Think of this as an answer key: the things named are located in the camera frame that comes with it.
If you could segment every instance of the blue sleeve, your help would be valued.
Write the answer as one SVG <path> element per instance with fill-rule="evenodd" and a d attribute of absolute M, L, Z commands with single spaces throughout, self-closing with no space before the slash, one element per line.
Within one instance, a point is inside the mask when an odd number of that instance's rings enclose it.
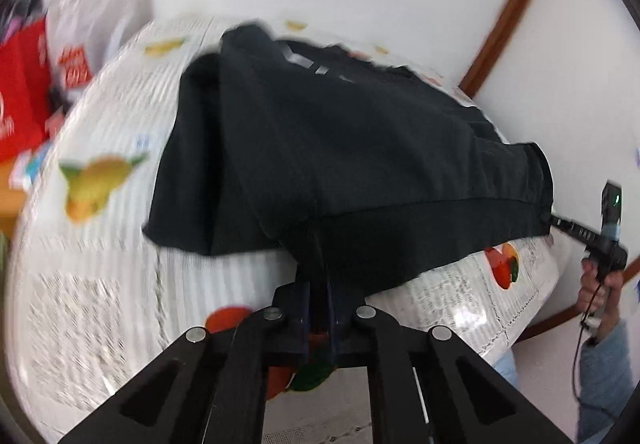
<path fill-rule="evenodd" d="M 602 439 L 607 436 L 607 433 L 609 433 L 610 429 L 611 426 L 607 426 L 602 431 L 597 432 L 593 437 L 589 437 L 587 440 L 583 440 L 582 442 L 580 442 L 580 444 L 600 444 L 602 442 Z"/>
<path fill-rule="evenodd" d="M 513 350 L 509 348 L 507 353 L 503 355 L 497 363 L 494 364 L 494 369 L 504 379 L 508 380 L 511 386 L 516 390 L 520 389 L 520 382 L 518 380 L 518 371 L 516 370 L 516 361 L 513 357 Z"/>
<path fill-rule="evenodd" d="M 587 341 L 580 355 L 580 398 L 619 416 L 634 391 L 626 323 L 621 321 L 597 345 Z M 612 421 L 599 411 L 580 407 L 578 442 L 602 432 Z"/>

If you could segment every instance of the black cloth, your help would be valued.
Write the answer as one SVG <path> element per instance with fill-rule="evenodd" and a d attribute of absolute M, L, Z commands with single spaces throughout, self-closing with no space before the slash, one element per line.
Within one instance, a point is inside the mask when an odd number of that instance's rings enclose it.
<path fill-rule="evenodd" d="M 227 31 L 180 81 L 146 236 L 222 255 L 318 251 L 366 294 L 511 239 L 548 234 L 537 145 L 505 145 L 406 68 L 338 46 Z"/>

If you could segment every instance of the wooden trim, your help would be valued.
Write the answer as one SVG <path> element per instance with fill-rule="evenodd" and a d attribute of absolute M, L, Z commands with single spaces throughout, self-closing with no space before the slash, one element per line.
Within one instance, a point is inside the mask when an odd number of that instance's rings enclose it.
<path fill-rule="evenodd" d="M 484 41 L 484 45 L 460 82 L 460 90 L 473 98 L 489 76 L 502 51 L 509 43 L 518 27 L 530 0 L 507 0 L 500 12 L 493 31 Z"/>
<path fill-rule="evenodd" d="M 633 262 L 627 265 L 624 270 L 623 276 L 625 278 L 625 283 L 630 281 L 632 278 L 635 278 L 636 275 L 640 273 L 640 257 L 636 258 Z M 538 336 L 548 330 L 554 329 L 562 323 L 566 323 L 569 320 L 579 316 L 581 313 L 572 305 L 568 309 L 564 309 L 558 314 L 554 314 L 549 319 L 545 319 L 540 323 L 536 323 L 530 327 L 527 327 L 525 331 L 518 338 L 516 343 L 520 343 L 521 341 L 525 341 L 532 337 Z"/>

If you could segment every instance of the red bag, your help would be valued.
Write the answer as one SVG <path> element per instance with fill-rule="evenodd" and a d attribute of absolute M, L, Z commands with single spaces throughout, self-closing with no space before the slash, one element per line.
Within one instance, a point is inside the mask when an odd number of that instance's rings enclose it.
<path fill-rule="evenodd" d="M 45 21 L 0 47 L 0 161 L 40 145 L 50 116 Z"/>

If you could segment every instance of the pear print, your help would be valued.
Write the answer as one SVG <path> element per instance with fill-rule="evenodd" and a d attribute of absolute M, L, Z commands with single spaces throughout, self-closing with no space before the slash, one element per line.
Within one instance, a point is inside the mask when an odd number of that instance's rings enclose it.
<path fill-rule="evenodd" d="M 223 307 L 209 314 L 205 328 L 212 334 L 235 328 L 252 312 L 249 307 Z M 265 399 L 271 400 L 282 392 L 286 392 L 295 371 L 295 368 L 290 366 L 270 366 Z"/>
<path fill-rule="evenodd" d="M 69 220 L 81 224 L 99 215 L 107 206 L 111 192 L 121 186 L 146 157 L 146 153 L 129 160 L 104 155 L 85 167 L 60 163 L 60 171 L 68 184 L 65 212 Z"/>
<path fill-rule="evenodd" d="M 185 41 L 186 38 L 174 38 L 172 40 L 165 40 L 164 42 L 149 44 L 145 47 L 145 54 L 153 58 L 162 58 L 172 50 L 180 49 Z"/>

